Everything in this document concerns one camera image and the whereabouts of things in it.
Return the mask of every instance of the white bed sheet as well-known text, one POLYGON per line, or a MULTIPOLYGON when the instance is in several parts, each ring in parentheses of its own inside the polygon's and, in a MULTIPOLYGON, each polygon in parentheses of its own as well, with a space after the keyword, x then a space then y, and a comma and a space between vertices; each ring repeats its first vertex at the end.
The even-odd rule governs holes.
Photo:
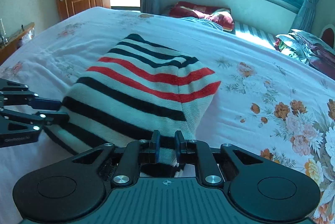
MULTIPOLYGON (((330 187, 332 176, 335 180, 335 137, 331 138, 332 130, 326 133, 324 128, 333 126, 335 119, 335 106, 328 114, 327 105, 333 106, 329 99, 335 98, 335 81, 229 33, 175 18, 93 8, 49 28, 21 47, 1 65, 0 77, 27 84, 41 97, 62 99, 81 72, 130 33, 194 55, 221 77, 221 87, 197 129, 198 140, 211 147, 233 143, 286 165, 294 160, 291 167, 310 172, 322 190, 330 187), (296 109, 302 114, 294 115, 296 109), (319 157, 318 149, 326 156, 319 157)), ((36 112, 27 106, 12 109, 36 112)), ((12 200, 12 189, 20 177, 69 156, 45 133, 37 143, 1 148, 0 223, 21 220, 12 200)), ((193 172, 187 167, 184 174, 193 172)), ((331 214, 321 212, 315 218, 327 222, 331 214)))

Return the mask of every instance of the circular cap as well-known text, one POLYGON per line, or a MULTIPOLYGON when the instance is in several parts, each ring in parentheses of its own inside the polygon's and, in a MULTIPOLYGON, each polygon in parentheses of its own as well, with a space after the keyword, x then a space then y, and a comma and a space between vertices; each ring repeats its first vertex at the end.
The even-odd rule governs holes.
POLYGON ((125 176, 125 175, 118 175, 116 177, 114 177, 113 181, 115 183, 127 183, 129 182, 129 177, 125 176))
POLYGON ((274 200, 285 200, 296 193, 296 185, 290 180, 280 177, 265 178, 258 183, 257 187, 262 195, 274 200))
POLYGON ((221 178, 216 175, 210 175, 205 178, 205 181, 208 183, 214 184, 214 183, 219 183, 221 181, 221 178))
POLYGON ((68 177, 46 178, 37 185, 37 191, 46 198, 64 198, 76 190, 76 182, 68 177))

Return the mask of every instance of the wooden shelf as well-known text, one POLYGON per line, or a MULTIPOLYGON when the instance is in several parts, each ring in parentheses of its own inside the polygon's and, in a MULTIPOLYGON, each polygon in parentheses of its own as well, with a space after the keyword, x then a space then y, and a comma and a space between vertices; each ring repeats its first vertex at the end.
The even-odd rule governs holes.
POLYGON ((8 44, 0 49, 0 65, 3 64, 3 62, 6 61, 17 50, 18 41, 29 31, 31 31, 34 26, 35 23, 32 22, 23 27, 24 31, 20 29, 9 38, 8 44))

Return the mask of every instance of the red pillow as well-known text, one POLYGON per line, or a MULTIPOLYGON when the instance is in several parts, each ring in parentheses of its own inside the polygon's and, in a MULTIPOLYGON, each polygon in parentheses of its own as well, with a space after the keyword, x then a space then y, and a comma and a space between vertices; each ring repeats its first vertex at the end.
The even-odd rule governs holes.
POLYGON ((235 27, 230 9, 220 7, 196 5, 190 2, 180 1, 169 12, 169 16, 175 18, 195 17, 208 19, 219 24, 224 31, 232 31, 235 27))

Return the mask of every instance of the striped sweater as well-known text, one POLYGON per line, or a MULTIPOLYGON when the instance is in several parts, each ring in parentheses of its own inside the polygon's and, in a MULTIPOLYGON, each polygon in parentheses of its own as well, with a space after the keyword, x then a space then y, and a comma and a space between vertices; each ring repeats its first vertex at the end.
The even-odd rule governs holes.
POLYGON ((182 168, 175 158, 175 131, 195 138, 219 85, 215 72, 197 58, 131 34, 83 73, 62 101, 60 111, 69 121, 46 133, 77 154, 103 143, 125 147, 150 140, 159 130, 159 163, 143 165, 141 175, 173 177, 182 168))

